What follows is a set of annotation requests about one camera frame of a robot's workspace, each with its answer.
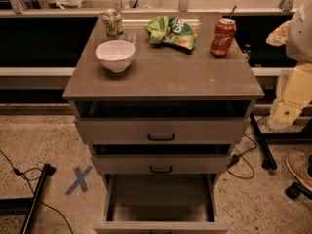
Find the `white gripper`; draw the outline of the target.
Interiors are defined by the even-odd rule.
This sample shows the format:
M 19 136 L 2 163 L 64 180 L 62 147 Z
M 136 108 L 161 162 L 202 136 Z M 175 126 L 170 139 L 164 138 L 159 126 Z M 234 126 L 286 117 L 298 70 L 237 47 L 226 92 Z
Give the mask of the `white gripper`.
M 312 101 L 312 64 L 304 63 L 292 71 L 282 71 L 277 83 L 276 98 L 270 116 L 270 128 L 286 128 Z

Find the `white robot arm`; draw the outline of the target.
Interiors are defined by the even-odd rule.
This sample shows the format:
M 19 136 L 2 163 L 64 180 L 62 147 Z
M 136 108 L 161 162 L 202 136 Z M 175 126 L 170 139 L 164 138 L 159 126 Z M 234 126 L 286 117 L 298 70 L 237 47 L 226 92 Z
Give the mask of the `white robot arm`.
M 290 126 L 312 101 L 312 0 L 306 0 L 294 13 L 266 38 L 272 46 L 286 46 L 286 54 L 297 65 L 282 71 L 276 87 L 268 126 L 282 130 Z

